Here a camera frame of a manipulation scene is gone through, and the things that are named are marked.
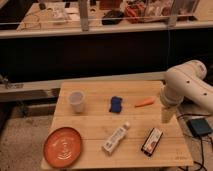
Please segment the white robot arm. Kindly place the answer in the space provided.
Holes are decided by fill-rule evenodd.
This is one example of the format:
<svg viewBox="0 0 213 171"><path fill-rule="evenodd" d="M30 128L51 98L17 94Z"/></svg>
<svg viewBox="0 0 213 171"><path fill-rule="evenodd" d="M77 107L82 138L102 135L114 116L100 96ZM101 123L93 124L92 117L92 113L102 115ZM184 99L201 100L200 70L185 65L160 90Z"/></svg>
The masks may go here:
<svg viewBox="0 0 213 171"><path fill-rule="evenodd" d="M203 81L206 74L206 66L199 60L169 68L164 74L165 86L160 91L162 104L177 106L188 98L213 114L213 86Z"/></svg>

